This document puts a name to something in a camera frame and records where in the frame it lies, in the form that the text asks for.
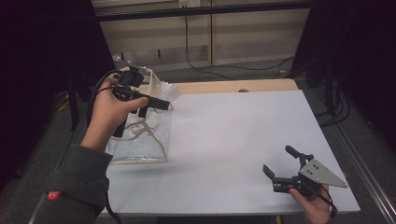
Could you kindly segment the person's left hand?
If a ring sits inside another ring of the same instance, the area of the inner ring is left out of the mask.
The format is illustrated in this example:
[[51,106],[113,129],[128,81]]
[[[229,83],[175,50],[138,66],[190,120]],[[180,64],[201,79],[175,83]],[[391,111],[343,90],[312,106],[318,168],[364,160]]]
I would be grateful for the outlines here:
[[128,114],[149,102],[147,97],[127,102],[118,100],[111,90],[117,83],[112,77],[104,80],[94,101],[91,123],[80,143],[83,147],[104,153],[110,137],[127,119]]

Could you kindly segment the black horizontal bar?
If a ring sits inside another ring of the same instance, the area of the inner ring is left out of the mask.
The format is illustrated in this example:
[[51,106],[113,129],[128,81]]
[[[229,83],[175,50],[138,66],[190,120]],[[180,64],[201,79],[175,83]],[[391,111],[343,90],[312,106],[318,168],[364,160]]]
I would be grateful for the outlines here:
[[136,12],[105,13],[105,14],[96,15],[95,19],[97,21],[127,21],[127,20],[157,19],[157,18],[184,17],[184,16],[257,12],[257,11],[304,9],[304,8],[310,8],[312,4],[313,4],[313,0],[298,0],[293,2],[259,3],[259,4],[246,4],[246,5],[186,7],[186,8],[159,9],[159,10],[149,10],[149,11],[136,11]]

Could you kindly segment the white table mat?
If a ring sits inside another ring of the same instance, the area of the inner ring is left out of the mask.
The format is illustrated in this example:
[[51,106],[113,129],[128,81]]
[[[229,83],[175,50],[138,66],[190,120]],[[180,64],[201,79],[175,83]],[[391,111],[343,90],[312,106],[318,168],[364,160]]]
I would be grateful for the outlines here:
[[121,215],[298,213],[300,206],[275,193],[262,171],[296,175],[299,162],[287,146],[342,174],[301,91],[184,94],[154,133],[164,141],[166,162],[107,170],[110,204]]

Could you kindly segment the black curtain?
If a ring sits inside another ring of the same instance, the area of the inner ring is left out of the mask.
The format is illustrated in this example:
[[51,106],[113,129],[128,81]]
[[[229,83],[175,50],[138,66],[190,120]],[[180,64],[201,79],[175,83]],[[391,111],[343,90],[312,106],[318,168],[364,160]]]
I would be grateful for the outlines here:
[[0,0],[0,192],[30,156],[52,97],[114,68],[92,0]]
[[311,0],[292,69],[327,65],[396,151],[396,0]]

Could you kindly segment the transparent bag with beige trim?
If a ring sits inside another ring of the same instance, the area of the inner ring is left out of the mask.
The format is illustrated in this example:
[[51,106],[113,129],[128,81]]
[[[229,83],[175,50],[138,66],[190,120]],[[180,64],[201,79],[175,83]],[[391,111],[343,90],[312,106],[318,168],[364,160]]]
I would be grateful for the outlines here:
[[[147,98],[151,96],[161,99],[159,91],[162,81],[151,69],[138,68],[144,76],[138,90]],[[167,162],[171,111],[173,109],[173,102],[169,103],[169,109],[163,110],[163,117],[156,126],[149,126],[147,123],[149,110],[156,108],[148,107],[147,115],[144,118],[138,117],[139,109],[128,115],[106,146],[106,153],[113,156],[111,164]],[[131,128],[135,125],[140,128],[137,134],[131,133]]]

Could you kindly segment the white wall socket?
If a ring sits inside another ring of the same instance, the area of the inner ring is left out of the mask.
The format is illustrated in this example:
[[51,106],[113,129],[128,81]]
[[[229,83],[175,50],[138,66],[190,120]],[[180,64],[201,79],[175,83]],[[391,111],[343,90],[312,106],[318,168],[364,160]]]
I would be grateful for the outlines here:
[[201,0],[178,0],[178,5],[180,8],[199,7],[201,5]]

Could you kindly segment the person's right hand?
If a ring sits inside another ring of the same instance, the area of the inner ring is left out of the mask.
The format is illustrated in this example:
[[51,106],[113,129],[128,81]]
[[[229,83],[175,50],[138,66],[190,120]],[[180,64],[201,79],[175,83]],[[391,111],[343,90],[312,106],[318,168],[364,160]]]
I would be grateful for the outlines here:
[[290,189],[291,197],[303,208],[307,224],[329,224],[330,206],[319,197],[307,199],[297,189]]

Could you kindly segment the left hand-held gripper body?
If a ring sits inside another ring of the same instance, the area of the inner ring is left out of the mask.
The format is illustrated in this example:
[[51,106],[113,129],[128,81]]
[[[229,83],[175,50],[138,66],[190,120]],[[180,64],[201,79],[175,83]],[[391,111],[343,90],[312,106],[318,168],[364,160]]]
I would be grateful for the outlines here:
[[138,90],[144,80],[139,68],[125,61],[120,63],[123,67],[111,73],[111,76],[118,81],[112,90],[114,96],[123,102],[145,97],[145,94]]

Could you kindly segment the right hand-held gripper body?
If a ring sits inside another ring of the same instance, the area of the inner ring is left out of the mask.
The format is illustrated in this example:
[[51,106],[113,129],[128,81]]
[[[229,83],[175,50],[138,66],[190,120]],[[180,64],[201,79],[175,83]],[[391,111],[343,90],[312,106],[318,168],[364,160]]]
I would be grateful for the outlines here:
[[300,170],[290,177],[275,177],[272,174],[274,192],[288,193],[290,189],[297,189],[302,195],[313,195],[323,184],[346,189],[348,183],[334,174],[326,166],[314,158],[313,155],[300,154]]

